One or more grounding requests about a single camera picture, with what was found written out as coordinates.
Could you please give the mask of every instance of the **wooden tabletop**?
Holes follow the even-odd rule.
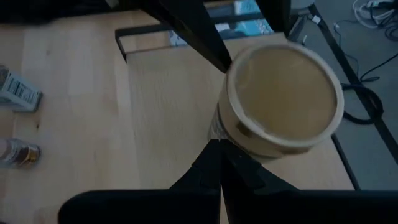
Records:
[[[126,64],[114,30],[156,22],[124,12],[0,27],[0,63],[44,93],[34,114],[0,110],[2,138],[43,151],[31,170],[0,170],[2,221],[56,223],[61,204],[80,192],[168,188],[188,170],[207,142],[224,75],[190,47],[129,54]],[[280,38],[226,44],[234,55]],[[166,33],[124,41],[126,50],[170,45]],[[300,189],[353,189],[330,139],[264,167]]]

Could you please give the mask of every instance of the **floor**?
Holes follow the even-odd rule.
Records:
[[[315,5],[331,29],[334,22],[343,19],[355,20],[351,9],[353,2],[354,0],[316,0]],[[343,50],[359,61],[359,74],[398,52],[398,42],[387,40],[382,30],[368,29],[360,24],[341,23],[339,31],[342,34]],[[301,38],[304,35],[308,35],[306,46],[330,64],[341,82],[348,83],[319,28],[308,21]],[[398,104],[395,97],[398,95],[397,63],[398,58],[375,70],[370,76],[379,75],[381,79],[366,84],[381,98],[385,111],[383,120],[395,139],[398,138]],[[364,106],[354,92],[345,92],[345,107],[355,116],[367,117]],[[343,120],[336,135],[361,189],[398,190],[398,165],[374,125],[361,126]]]

